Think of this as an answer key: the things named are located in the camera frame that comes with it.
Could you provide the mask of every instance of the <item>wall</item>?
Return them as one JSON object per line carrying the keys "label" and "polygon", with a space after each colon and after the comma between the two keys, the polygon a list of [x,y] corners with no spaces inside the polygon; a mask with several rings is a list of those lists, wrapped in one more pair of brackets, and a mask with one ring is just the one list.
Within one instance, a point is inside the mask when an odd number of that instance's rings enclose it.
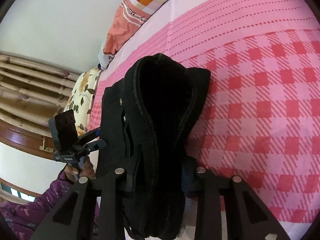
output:
{"label": "wall", "polygon": [[[90,158],[96,167],[97,152]],[[0,178],[18,187],[42,194],[65,164],[21,152],[0,142]]]}
{"label": "wall", "polygon": [[0,24],[0,51],[82,73],[97,55],[121,0],[16,0]]}

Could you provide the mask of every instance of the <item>purple sleeve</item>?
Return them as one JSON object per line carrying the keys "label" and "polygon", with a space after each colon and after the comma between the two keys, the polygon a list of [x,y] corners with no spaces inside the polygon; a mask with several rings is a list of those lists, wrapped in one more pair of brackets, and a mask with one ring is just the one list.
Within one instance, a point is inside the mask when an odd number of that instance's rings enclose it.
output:
{"label": "purple sleeve", "polygon": [[[7,201],[0,205],[0,212],[19,240],[30,240],[33,232],[71,185],[65,172],[61,171],[58,178],[50,184],[50,188],[34,202],[20,205]],[[98,231],[98,214],[99,208],[96,207],[93,230],[95,234]]]}

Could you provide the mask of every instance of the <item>hand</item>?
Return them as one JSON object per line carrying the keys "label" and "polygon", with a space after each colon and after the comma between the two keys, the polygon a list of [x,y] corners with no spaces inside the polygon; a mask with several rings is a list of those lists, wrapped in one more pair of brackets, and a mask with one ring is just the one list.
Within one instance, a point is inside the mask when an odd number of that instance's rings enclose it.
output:
{"label": "hand", "polygon": [[[76,182],[74,176],[79,174],[79,171],[76,168],[68,165],[65,167],[64,172],[66,173],[69,180],[71,180],[72,182]],[[91,163],[89,156],[84,157],[83,168],[80,172],[80,177],[84,176],[88,177],[89,179],[94,179],[96,177],[96,173],[94,172],[93,164]]]}

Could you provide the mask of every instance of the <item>bed sheet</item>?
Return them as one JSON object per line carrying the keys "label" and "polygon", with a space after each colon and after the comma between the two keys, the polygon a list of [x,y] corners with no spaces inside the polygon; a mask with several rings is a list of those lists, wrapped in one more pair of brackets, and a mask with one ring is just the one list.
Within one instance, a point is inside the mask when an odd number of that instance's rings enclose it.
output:
{"label": "bed sheet", "polygon": [[209,69],[187,153],[242,176],[298,240],[320,210],[320,25],[303,0],[184,1],[165,4],[102,73],[90,128],[100,125],[104,89],[143,56]]}

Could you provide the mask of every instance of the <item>metal bolt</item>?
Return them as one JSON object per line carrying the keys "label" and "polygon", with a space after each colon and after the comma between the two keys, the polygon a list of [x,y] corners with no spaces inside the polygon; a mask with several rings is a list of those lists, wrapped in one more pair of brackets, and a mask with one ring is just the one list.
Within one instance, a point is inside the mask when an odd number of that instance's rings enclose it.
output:
{"label": "metal bolt", "polygon": [[203,173],[205,173],[205,168],[204,167],[198,167],[197,168],[197,172],[200,173],[200,174],[203,174]]}
{"label": "metal bolt", "polygon": [[232,180],[233,180],[235,183],[240,183],[240,182],[242,181],[241,177],[239,177],[239,176],[234,176],[234,177],[232,178]]}
{"label": "metal bolt", "polygon": [[81,177],[81,178],[79,179],[79,182],[80,182],[81,184],[87,183],[87,182],[88,182],[88,178],[87,178],[87,177]]}
{"label": "metal bolt", "polygon": [[267,235],[264,239],[265,239],[265,240],[276,240],[277,237],[278,237],[277,234],[269,234],[269,235]]}
{"label": "metal bolt", "polygon": [[123,173],[124,173],[124,169],[123,169],[123,168],[117,168],[117,169],[115,170],[115,173],[116,173],[117,175],[123,174]]}

